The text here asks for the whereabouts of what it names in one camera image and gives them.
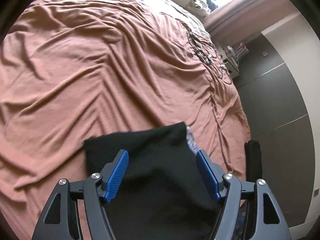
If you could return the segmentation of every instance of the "metal bolt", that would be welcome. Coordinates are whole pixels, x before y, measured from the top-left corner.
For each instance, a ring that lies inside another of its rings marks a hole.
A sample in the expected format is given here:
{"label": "metal bolt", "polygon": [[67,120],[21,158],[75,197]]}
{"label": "metal bolt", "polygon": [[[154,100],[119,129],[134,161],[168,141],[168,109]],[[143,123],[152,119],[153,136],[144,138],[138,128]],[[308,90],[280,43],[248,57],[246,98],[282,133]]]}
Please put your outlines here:
{"label": "metal bolt", "polygon": [[266,184],[266,181],[264,179],[258,179],[258,183],[263,186]]}
{"label": "metal bolt", "polygon": [[233,175],[232,175],[231,173],[226,173],[226,174],[224,174],[224,177],[225,177],[226,179],[233,179]]}
{"label": "metal bolt", "polygon": [[60,179],[59,180],[59,185],[64,185],[67,183],[67,180],[66,179]]}
{"label": "metal bolt", "polygon": [[98,179],[98,178],[100,178],[100,173],[96,172],[96,173],[92,174],[92,175],[91,175],[91,178],[93,178],[93,179]]}

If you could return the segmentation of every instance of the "pink bedsheet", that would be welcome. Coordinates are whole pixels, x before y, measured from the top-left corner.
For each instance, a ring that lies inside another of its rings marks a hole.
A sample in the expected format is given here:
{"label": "pink bedsheet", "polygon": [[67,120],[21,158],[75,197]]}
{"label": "pink bedsheet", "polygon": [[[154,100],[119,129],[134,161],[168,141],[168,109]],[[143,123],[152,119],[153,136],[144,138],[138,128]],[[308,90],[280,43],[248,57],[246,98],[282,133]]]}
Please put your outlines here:
{"label": "pink bedsheet", "polygon": [[194,55],[187,28],[135,0],[35,0],[20,16],[0,47],[0,209],[20,240],[60,178],[87,177],[91,136],[185,121],[245,178],[239,95],[219,57],[209,68]]}

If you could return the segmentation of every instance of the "black cloth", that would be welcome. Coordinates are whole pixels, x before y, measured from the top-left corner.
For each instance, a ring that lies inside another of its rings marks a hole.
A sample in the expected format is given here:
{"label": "black cloth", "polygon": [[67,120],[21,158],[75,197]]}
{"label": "black cloth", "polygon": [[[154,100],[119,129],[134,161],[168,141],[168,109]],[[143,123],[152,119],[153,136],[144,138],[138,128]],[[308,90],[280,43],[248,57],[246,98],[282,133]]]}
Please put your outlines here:
{"label": "black cloth", "polygon": [[250,140],[244,144],[246,159],[246,177],[249,182],[262,178],[261,150],[258,141]]}
{"label": "black cloth", "polygon": [[129,153],[118,194],[105,205],[117,240],[207,238],[218,206],[201,179],[183,122],[90,138],[84,149],[88,174],[99,172],[120,149]]}

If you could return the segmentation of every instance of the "gray panel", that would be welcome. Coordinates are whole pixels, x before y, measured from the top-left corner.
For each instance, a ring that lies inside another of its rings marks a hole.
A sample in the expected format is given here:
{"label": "gray panel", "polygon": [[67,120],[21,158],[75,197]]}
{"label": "gray panel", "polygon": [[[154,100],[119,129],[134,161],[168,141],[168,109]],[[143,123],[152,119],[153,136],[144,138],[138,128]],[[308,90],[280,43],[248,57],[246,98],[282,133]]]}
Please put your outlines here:
{"label": "gray panel", "polygon": [[315,175],[315,153],[309,116],[258,135],[263,178],[275,195],[289,227],[304,223]]}
{"label": "gray panel", "polygon": [[[237,88],[284,62],[276,49],[262,34],[246,46],[249,53],[239,63],[240,76],[233,79]],[[268,52],[269,55],[264,57],[262,51]]]}
{"label": "gray panel", "polygon": [[239,87],[238,92],[252,136],[307,114],[300,90],[285,64]]}

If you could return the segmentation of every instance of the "blue gripper pad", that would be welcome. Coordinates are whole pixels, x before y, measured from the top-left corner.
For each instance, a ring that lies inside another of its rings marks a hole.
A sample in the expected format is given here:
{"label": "blue gripper pad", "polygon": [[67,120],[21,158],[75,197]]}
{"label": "blue gripper pad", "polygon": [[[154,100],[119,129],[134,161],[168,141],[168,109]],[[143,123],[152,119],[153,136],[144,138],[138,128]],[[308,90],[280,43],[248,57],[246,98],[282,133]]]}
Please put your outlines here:
{"label": "blue gripper pad", "polygon": [[221,196],[218,181],[200,151],[198,151],[196,155],[196,164],[209,196],[213,200],[220,200]]}
{"label": "blue gripper pad", "polygon": [[111,199],[116,197],[124,173],[128,168],[128,164],[129,154],[127,151],[124,151],[107,182],[107,190],[106,194],[104,195],[104,199],[107,203],[110,203]]}

